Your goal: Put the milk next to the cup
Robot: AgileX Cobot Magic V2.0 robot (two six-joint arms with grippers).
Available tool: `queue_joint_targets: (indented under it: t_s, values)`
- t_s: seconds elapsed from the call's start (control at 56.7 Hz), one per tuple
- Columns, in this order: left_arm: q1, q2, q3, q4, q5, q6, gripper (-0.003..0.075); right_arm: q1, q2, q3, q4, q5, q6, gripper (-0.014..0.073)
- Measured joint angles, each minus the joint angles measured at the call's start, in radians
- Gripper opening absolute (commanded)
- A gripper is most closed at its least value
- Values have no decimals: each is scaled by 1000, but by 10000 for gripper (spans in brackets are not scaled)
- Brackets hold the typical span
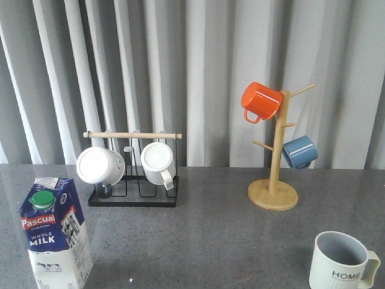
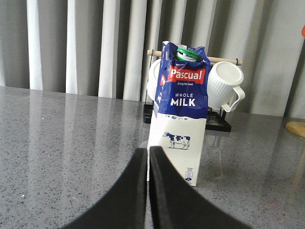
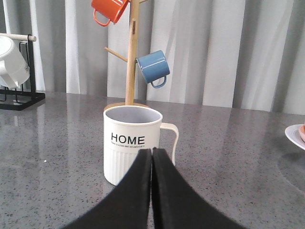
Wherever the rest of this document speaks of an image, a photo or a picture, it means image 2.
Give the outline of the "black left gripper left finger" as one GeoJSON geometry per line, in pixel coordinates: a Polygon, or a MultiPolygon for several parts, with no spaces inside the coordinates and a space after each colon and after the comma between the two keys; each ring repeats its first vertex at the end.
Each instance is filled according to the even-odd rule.
{"type": "Polygon", "coordinates": [[[147,197],[147,150],[137,148],[108,192],[65,229],[143,229],[147,197]]]}

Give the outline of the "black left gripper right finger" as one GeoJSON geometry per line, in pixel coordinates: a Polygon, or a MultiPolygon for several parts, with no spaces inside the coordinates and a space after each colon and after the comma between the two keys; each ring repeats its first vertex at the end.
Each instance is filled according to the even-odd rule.
{"type": "Polygon", "coordinates": [[[149,195],[156,229],[247,229],[188,185],[160,146],[150,148],[149,195]]]}

